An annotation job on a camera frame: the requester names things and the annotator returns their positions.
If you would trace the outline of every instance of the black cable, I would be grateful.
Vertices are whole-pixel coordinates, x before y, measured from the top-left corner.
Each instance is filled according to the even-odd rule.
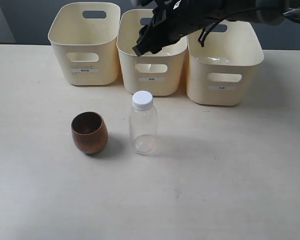
[[[258,10],[261,10],[261,9],[274,9],[276,7],[273,7],[273,6],[264,6],[264,7],[253,7],[253,8],[248,8],[248,9],[244,9],[244,10],[240,10],[240,11],[235,11],[235,12],[232,12],[226,16],[223,16],[222,18],[220,18],[218,21],[216,21],[215,23],[212,24],[211,27],[209,27],[209,29],[204,33],[204,31],[206,30],[206,28],[204,28],[202,30],[202,33],[198,39],[199,43],[201,44],[201,47],[204,47],[205,45],[205,40],[208,36],[209,33],[212,32],[212,30],[218,26],[222,21],[226,20],[227,18],[233,16],[233,15],[237,15],[237,14],[242,14],[242,13],[246,13],[246,12],[255,12],[255,11],[258,11]]]

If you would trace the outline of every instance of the tabletop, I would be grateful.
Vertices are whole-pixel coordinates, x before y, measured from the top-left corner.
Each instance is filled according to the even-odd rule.
[[[0,240],[300,240],[300,51],[264,51],[235,107],[157,97],[154,155],[129,147],[122,80],[73,86],[51,46],[0,45]],[[71,121],[100,113],[104,151]]]

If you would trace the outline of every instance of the plastic storage basket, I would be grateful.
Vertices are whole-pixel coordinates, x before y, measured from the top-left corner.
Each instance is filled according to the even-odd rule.
[[[120,7],[108,2],[76,2],[61,8],[48,38],[69,83],[106,85],[116,80],[120,16]]]
[[[225,32],[211,32],[204,47],[201,31],[187,37],[187,95],[198,104],[234,106],[244,98],[264,59],[254,29],[247,22],[223,21]]]
[[[151,9],[130,10],[122,16],[117,47],[123,84],[131,94],[146,90],[154,96],[168,96],[178,89],[187,39],[184,37],[178,43],[164,47],[157,54],[148,52],[137,57],[132,48],[136,45],[139,30],[143,27],[141,19],[152,17]]]

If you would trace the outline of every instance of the brown wooden cup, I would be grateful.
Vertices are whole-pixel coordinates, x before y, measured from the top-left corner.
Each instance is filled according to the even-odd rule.
[[[98,113],[87,111],[76,116],[71,123],[75,146],[85,154],[103,150],[108,142],[106,124]]]

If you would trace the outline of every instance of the clear plastic bottle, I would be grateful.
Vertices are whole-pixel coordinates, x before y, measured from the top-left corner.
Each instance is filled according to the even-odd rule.
[[[157,110],[148,91],[138,91],[132,97],[129,117],[130,142],[137,154],[149,155],[156,149]]]

